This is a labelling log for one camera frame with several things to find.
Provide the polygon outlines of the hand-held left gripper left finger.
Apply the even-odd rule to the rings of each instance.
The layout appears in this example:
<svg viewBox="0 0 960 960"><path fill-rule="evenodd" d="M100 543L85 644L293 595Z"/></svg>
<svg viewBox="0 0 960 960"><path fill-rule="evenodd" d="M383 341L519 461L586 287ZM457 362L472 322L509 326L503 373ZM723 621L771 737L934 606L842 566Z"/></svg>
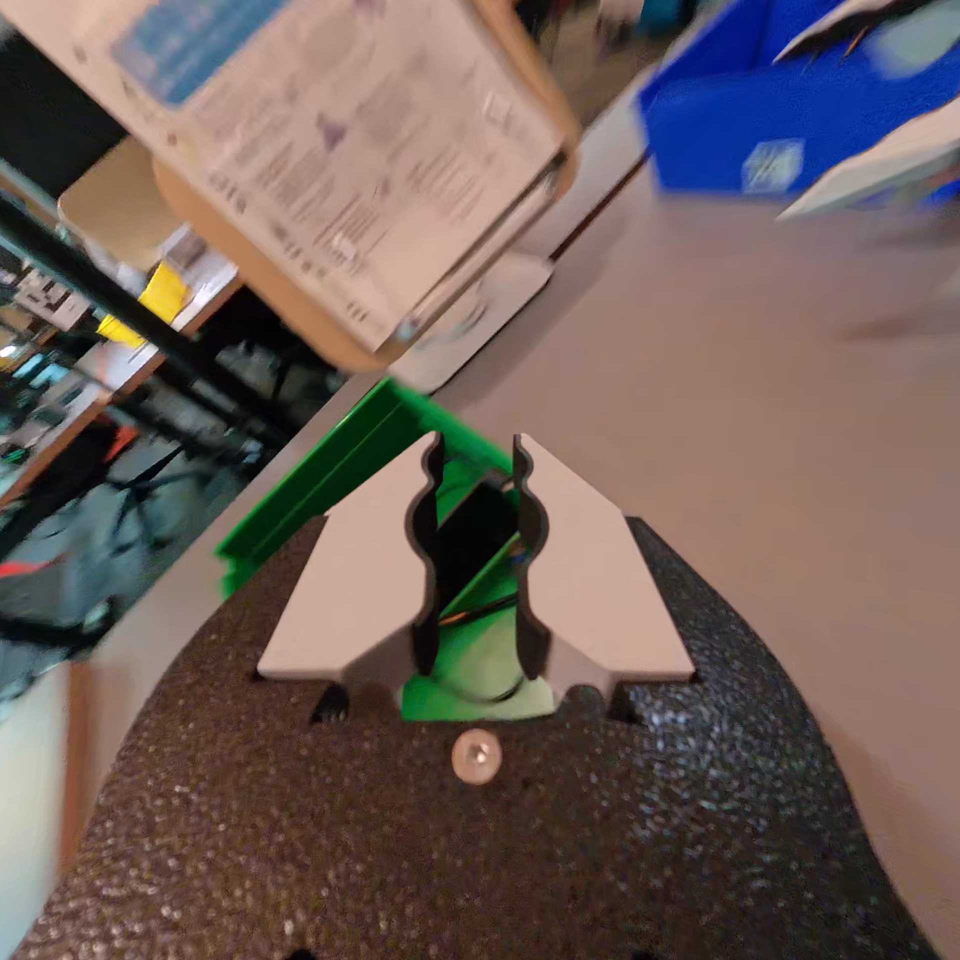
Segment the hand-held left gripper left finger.
<svg viewBox="0 0 960 960"><path fill-rule="evenodd" d="M294 586L257 673L328 681L349 694L380 690L400 707L439 651L433 550L445 438L416 439L334 505Z"/></svg>

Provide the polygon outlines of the yellow plastic bin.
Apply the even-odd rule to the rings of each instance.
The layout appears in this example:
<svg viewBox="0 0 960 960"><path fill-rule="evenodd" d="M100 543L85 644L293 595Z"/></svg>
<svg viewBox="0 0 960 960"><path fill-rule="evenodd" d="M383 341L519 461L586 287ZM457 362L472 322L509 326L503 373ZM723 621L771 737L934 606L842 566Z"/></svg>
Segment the yellow plastic bin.
<svg viewBox="0 0 960 960"><path fill-rule="evenodd" d="M192 291L181 275L166 261L153 270L138 303L147 307L165 324L171 326L191 300ZM147 341L135 330L113 315L104 316L96 333L102 339L124 346L132 351L146 346Z"/></svg>

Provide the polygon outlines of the blue plastic bin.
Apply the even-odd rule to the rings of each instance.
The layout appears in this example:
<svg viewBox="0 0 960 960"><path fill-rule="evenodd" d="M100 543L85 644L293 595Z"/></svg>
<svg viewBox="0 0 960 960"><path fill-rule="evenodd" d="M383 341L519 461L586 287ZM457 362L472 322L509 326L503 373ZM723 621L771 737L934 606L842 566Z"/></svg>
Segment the blue plastic bin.
<svg viewBox="0 0 960 960"><path fill-rule="evenodd" d="M958 2L777 59L840 2L732 2L635 100L666 192L799 197L958 94Z"/></svg>

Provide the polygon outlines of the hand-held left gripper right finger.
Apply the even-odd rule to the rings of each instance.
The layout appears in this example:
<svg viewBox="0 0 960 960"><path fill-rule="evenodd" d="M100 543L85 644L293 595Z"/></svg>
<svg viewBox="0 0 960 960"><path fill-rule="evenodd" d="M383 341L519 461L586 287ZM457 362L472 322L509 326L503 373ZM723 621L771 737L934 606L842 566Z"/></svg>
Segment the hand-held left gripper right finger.
<svg viewBox="0 0 960 960"><path fill-rule="evenodd" d="M559 706L592 688L689 683L694 663L625 514L528 434L512 440L519 541L515 648Z"/></svg>

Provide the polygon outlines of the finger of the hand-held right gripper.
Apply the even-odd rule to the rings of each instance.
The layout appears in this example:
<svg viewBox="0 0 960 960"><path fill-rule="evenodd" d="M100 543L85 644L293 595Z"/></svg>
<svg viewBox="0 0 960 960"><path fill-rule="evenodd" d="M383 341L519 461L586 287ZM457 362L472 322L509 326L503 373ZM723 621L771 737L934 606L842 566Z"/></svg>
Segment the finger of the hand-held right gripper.
<svg viewBox="0 0 960 960"><path fill-rule="evenodd" d="M958 181L958 165L959 110L938 108L827 170L777 220L842 210L906 188L937 189Z"/></svg>
<svg viewBox="0 0 960 960"><path fill-rule="evenodd" d="M795 34L774 56L776 61L817 59L841 42L855 50L888 23L917 17L934 1L844 1Z"/></svg>

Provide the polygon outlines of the green plastic bin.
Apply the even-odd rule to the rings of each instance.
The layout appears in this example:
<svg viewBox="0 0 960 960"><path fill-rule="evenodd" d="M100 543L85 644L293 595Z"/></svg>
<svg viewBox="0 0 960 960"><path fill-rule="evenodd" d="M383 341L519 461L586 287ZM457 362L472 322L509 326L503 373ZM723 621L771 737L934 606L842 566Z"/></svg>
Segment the green plastic bin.
<svg viewBox="0 0 960 960"><path fill-rule="evenodd" d="M510 457L439 404L385 379L368 390L216 548L230 598L309 520L388 464L422 435L444 438L438 525L480 482L512 488ZM515 645L519 530L454 602L440 610L438 657L407 681L405 720L522 721L553 714L550 692L522 674Z"/></svg>

